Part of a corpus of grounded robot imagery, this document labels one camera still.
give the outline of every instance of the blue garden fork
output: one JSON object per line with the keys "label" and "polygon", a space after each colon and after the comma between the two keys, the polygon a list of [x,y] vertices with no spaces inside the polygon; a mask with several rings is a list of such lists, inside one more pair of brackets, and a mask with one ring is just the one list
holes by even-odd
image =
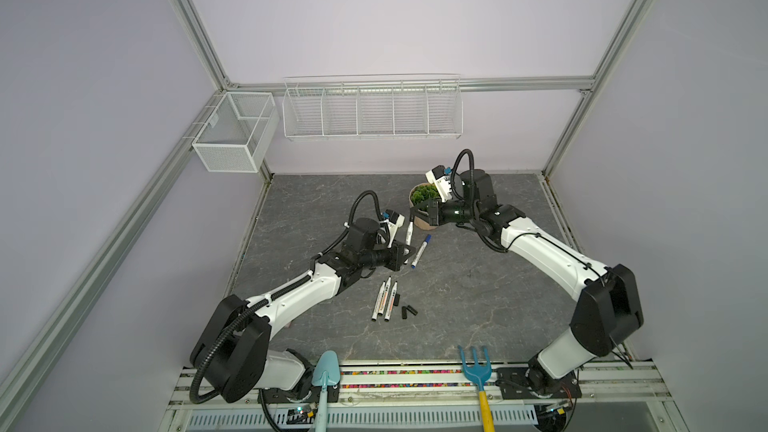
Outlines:
{"label": "blue garden fork", "polygon": [[488,349],[485,345],[482,348],[485,354],[485,365],[478,363],[478,352],[474,347],[470,347],[472,351],[472,357],[475,359],[475,365],[467,365],[467,361],[464,357],[464,349],[461,345],[458,346],[458,353],[462,356],[462,370],[464,371],[464,377],[478,386],[480,390],[480,412],[482,413],[482,428],[485,432],[495,432],[493,427],[493,415],[491,415],[491,408],[488,406],[488,397],[485,395],[485,382],[491,378],[491,359],[488,357]]}

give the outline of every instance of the white mesh basket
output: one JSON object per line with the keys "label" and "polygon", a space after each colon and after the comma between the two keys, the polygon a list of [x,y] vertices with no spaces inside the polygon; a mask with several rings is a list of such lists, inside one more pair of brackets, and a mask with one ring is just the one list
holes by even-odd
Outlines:
{"label": "white mesh basket", "polygon": [[291,140],[456,138],[462,134],[457,77],[382,76],[380,81],[286,79],[285,134]]}
{"label": "white mesh basket", "polygon": [[258,172],[280,122],[268,92],[226,92],[194,147],[211,172]]}

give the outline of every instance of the white wall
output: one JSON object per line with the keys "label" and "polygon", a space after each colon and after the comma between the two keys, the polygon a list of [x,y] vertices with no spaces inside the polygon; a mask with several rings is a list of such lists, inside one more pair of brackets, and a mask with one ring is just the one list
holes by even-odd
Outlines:
{"label": "white wall", "polygon": [[291,142],[281,123],[266,161],[276,173],[424,173],[438,164],[452,166],[456,155],[469,148],[478,168],[542,170],[578,103],[579,92],[467,92],[462,98],[464,133],[458,139]]}
{"label": "white wall", "polygon": [[16,432],[154,432],[224,296],[258,174],[193,156],[85,319]]}
{"label": "white wall", "polygon": [[764,430],[768,0],[658,0],[553,177],[691,430]]}
{"label": "white wall", "polygon": [[233,82],[591,75],[630,0],[194,0]]}
{"label": "white wall", "polygon": [[0,380],[213,86],[168,0],[0,0]]}

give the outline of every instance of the table surface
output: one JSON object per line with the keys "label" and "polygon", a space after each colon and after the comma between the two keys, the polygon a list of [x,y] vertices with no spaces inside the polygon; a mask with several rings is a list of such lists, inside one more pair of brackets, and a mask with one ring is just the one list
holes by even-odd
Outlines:
{"label": "table surface", "polygon": [[[271,290],[307,269],[310,257],[341,232],[352,201],[376,191],[381,210],[407,216],[408,192],[424,182],[417,175],[274,177],[256,223],[234,293],[245,298]],[[523,210],[556,237],[562,234],[534,174],[493,176],[498,202]],[[363,199],[357,217],[374,217]],[[291,348],[312,362],[325,350],[340,360],[456,360],[457,345],[488,347],[492,360],[527,361],[568,326],[575,302],[547,275],[522,257],[486,248],[477,235],[453,225],[415,229],[412,244],[432,240],[416,269],[378,268],[329,301],[312,307],[271,341],[273,350]],[[401,230],[398,238],[404,239]],[[371,321],[379,286],[398,282],[400,305],[418,315]]]}

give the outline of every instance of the plant pot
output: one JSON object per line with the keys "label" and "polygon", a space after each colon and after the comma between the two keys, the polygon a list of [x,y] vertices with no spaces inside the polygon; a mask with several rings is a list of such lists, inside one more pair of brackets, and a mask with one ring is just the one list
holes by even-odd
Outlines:
{"label": "plant pot", "polygon": [[[416,187],[412,188],[410,192],[408,192],[408,204],[410,204],[411,207],[413,207],[413,202],[411,202],[411,195],[413,195],[413,191],[416,190],[417,187],[428,186],[428,185],[429,185],[428,182],[422,182],[422,183],[418,184]],[[414,226],[417,226],[421,230],[434,230],[434,229],[437,228],[437,226],[430,226],[429,223],[426,220],[420,218],[419,215],[421,215],[423,217],[426,217],[427,213],[423,212],[423,211],[420,211],[420,210],[417,210],[416,214],[413,217],[413,225]]]}

